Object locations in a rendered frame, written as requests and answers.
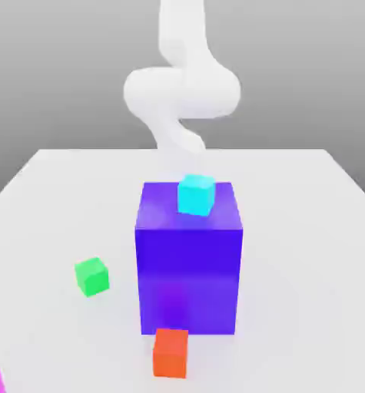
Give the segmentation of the small cyan cube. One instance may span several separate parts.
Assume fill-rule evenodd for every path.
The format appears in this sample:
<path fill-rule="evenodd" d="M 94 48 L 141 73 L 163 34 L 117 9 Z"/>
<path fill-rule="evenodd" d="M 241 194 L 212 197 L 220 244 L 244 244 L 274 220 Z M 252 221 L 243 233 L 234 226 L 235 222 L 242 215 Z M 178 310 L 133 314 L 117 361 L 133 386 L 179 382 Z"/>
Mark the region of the small cyan cube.
<path fill-rule="evenodd" d="M 213 177 L 188 174 L 178 184 L 178 212 L 208 216 L 215 200 Z"/>

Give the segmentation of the small green cube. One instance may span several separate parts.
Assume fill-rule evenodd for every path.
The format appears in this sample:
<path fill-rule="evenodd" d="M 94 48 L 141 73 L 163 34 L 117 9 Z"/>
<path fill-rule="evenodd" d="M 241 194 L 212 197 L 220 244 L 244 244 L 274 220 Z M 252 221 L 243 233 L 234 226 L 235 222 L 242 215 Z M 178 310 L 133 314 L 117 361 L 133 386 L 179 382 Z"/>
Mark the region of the small green cube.
<path fill-rule="evenodd" d="M 78 287 L 86 297 L 110 288 L 108 268 L 98 257 L 76 263 L 75 277 Z"/>

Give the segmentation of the small orange cube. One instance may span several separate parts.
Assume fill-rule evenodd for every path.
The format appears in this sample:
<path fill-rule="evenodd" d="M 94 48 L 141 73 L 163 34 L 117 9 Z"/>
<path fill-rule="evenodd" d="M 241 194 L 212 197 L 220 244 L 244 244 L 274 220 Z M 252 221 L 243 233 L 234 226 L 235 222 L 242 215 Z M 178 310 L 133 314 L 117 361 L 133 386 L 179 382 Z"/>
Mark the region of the small orange cube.
<path fill-rule="evenodd" d="M 157 329 L 152 352 L 156 377 L 186 378 L 188 331 Z"/>

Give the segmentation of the large purple box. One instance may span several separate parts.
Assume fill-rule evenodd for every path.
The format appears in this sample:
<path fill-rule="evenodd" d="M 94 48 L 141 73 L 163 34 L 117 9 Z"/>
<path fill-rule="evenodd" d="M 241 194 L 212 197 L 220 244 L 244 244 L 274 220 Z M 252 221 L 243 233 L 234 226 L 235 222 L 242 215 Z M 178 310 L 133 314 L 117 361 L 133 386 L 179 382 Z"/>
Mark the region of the large purple box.
<path fill-rule="evenodd" d="M 177 211 L 176 183 L 144 183 L 134 228 L 141 332 L 232 335 L 243 246 L 234 189 L 217 183 L 208 216 Z"/>

